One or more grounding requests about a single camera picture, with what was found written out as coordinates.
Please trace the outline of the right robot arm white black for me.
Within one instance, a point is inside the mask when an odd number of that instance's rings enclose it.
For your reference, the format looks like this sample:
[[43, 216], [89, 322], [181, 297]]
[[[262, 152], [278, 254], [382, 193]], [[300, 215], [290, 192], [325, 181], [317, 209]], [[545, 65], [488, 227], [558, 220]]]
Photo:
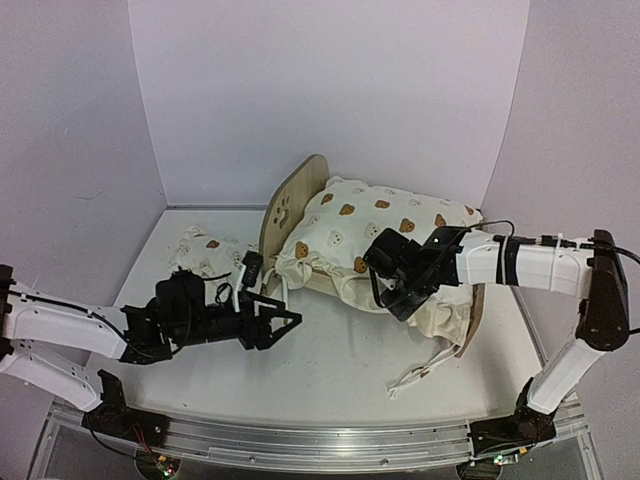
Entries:
[[376, 304], [406, 321], [441, 287], [505, 285], [579, 299], [573, 339], [523, 387], [513, 413], [470, 425], [472, 457], [510, 455], [556, 436], [562, 400], [605, 354], [634, 335], [618, 247], [606, 230], [587, 239], [490, 234], [474, 226], [436, 228], [422, 244], [385, 229], [366, 251]]

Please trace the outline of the wooden pet bed frame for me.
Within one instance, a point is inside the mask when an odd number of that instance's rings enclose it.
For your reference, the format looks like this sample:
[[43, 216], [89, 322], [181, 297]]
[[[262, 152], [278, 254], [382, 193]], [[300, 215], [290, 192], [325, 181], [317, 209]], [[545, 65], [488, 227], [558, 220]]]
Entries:
[[460, 202], [332, 177], [326, 158], [313, 155], [280, 185], [267, 208], [259, 239], [262, 291], [310, 288], [379, 314], [363, 257], [385, 228], [423, 241], [439, 226], [471, 226], [481, 219], [479, 210]]

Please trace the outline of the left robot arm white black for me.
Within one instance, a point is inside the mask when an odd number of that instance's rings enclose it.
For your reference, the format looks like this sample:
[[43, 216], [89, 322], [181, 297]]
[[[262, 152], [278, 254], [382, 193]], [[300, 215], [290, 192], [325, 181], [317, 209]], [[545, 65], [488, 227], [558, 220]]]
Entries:
[[155, 287], [144, 307], [74, 304], [40, 293], [1, 268], [1, 371], [66, 400], [83, 413], [83, 428], [112, 438], [160, 447], [167, 416], [129, 406], [121, 380], [89, 370], [52, 351], [64, 346], [123, 364], [147, 366], [182, 349], [237, 340], [267, 350], [301, 324], [285, 302], [252, 292], [257, 272], [242, 278], [223, 301], [205, 302], [207, 279], [179, 270]]

